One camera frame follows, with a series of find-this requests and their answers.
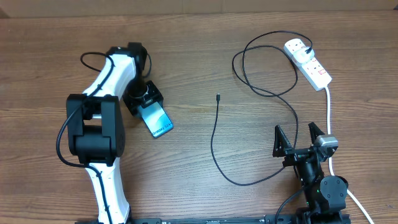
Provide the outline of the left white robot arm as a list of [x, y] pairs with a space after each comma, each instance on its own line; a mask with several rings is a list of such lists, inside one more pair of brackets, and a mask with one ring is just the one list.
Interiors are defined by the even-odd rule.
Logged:
[[174, 125], [159, 89], [143, 74], [151, 58], [141, 43], [111, 47], [104, 57], [96, 80], [83, 93], [67, 98], [56, 152], [64, 164], [88, 172], [99, 210], [95, 223], [132, 223], [120, 171], [126, 144], [121, 103], [145, 122], [154, 138]]

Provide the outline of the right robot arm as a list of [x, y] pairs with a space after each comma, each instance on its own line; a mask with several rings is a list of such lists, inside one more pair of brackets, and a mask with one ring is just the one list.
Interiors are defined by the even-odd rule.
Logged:
[[307, 206], [298, 208], [290, 216], [289, 223], [348, 224], [351, 222], [349, 215], [341, 212], [346, 208], [348, 181], [338, 175], [326, 176], [321, 166], [337, 150], [338, 140], [332, 134], [325, 134], [315, 123], [309, 123], [308, 127], [312, 144], [308, 148], [294, 149], [282, 128], [275, 126], [272, 155], [282, 157], [284, 167], [296, 168], [302, 188], [282, 203], [274, 222], [279, 223], [285, 204], [303, 193]]

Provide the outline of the Galaxy smartphone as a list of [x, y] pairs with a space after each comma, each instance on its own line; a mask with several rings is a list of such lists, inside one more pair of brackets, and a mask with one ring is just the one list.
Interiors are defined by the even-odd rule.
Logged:
[[159, 138], [174, 128], [173, 122], [158, 102], [146, 108], [140, 106], [139, 114], [154, 138]]

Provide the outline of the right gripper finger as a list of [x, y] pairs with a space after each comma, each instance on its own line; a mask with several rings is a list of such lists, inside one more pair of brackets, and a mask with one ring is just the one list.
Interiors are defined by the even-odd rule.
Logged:
[[325, 133], [314, 123], [308, 124], [310, 130], [310, 137], [313, 145], [321, 145], [322, 137]]
[[292, 152], [292, 145], [287, 139], [287, 136], [283, 132], [282, 128], [277, 125], [275, 126], [275, 139], [274, 148], [272, 152], [273, 157], [284, 157]]

